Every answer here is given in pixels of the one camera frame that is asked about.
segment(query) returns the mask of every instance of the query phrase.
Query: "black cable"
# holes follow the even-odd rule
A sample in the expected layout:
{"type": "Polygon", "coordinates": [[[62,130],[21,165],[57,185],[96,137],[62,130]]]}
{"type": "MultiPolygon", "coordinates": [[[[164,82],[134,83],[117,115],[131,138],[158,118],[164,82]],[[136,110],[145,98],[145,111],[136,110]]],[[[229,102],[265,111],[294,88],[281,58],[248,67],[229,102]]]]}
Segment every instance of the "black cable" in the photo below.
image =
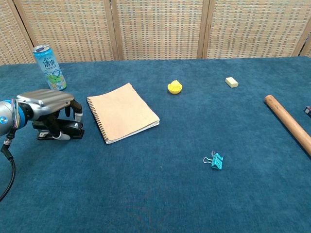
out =
{"type": "Polygon", "coordinates": [[[0,197],[0,202],[3,200],[3,198],[8,194],[8,192],[10,191],[12,185],[13,185],[13,182],[14,182],[14,179],[15,179],[15,163],[14,163],[14,159],[13,157],[11,157],[9,159],[9,161],[11,162],[11,166],[12,166],[12,177],[11,177],[11,180],[10,180],[10,183],[9,185],[7,186],[7,188],[5,189],[4,193],[1,195],[0,197]]]}

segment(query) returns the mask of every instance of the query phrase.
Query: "blue carpet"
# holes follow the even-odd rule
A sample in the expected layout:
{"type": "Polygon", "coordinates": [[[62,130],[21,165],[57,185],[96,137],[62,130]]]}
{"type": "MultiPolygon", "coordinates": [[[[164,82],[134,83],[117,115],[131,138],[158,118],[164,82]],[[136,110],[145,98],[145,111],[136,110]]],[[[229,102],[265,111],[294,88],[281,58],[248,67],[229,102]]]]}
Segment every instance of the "blue carpet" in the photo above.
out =
{"type": "MultiPolygon", "coordinates": [[[[311,159],[264,97],[311,134],[311,59],[62,63],[83,106],[81,140],[38,141],[31,123],[10,147],[17,166],[0,203],[6,233],[310,232],[311,159]],[[234,77],[231,89],[226,77],[234,77]],[[171,95],[178,79],[183,90],[171,95]],[[106,145],[86,102],[130,82],[160,124],[106,145]],[[223,170],[203,163],[215,150],[223,170]]],[[[48,88],[36,64],[0,67],[0,100],[48,88]]],[[[0,192],[11,176],[0,156],[0,192]]]]}

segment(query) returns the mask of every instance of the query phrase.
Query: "spiral binding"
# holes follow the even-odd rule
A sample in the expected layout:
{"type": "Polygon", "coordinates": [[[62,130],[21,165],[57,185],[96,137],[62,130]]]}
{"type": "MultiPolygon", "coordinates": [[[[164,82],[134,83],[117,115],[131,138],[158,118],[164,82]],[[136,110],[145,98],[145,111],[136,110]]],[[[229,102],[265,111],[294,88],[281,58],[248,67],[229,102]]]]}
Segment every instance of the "spiral binding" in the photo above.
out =
{"type": "Polygon", "coordinates": [[[88,105],[89,105],[89,107],[91,109],[91,112],[92,112],[92,114],[93,114],[93,116],[94,116],[94,118],[95,118],[95,120],[97,122],[98,128],[100,129],[100,131],[101,131],[101,133],[103,135],[104,140],[108,141],[109,138],[106,135],[105,129],[104,129],[102,123],[101,123],[101,120],[98,117],[98,114],[97,114],[96,109],[95,109],[95,107],[94,107],[94,105],[92,103],[92,100],[90,98],[87,98],[86,100],[87,100],[87,103],[88,103],[88,105]]]}

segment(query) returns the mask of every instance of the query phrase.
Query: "yellow rubber duck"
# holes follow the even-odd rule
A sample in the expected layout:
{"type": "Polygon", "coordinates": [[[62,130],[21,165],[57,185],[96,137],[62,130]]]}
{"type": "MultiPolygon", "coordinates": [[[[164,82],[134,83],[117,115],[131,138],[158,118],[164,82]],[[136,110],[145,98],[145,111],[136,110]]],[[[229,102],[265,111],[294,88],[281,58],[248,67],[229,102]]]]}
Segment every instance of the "yellow rubber duck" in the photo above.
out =
{"type": "Polygon", "coordinates": [[[176,95],[179,92],[181,92],[181,89],[183,89],[183,86],[182,84],[180,84],[179,81],[174,80],[173,82],[167,85],[167,89],[169,90],[169,92],[176,95]]]}

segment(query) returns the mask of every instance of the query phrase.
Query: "eraser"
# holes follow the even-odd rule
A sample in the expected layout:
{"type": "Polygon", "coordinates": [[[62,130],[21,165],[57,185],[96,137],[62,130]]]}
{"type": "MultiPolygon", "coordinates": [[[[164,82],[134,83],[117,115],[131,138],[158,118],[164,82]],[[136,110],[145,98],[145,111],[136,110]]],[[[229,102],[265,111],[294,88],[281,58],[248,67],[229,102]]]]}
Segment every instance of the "eraser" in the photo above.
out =
{"type": "Polygon", "coordinates": [[[232,77],[228,77],[225,79],[225,82],[231,87],[237,87],[239,83],[232,77]]]}

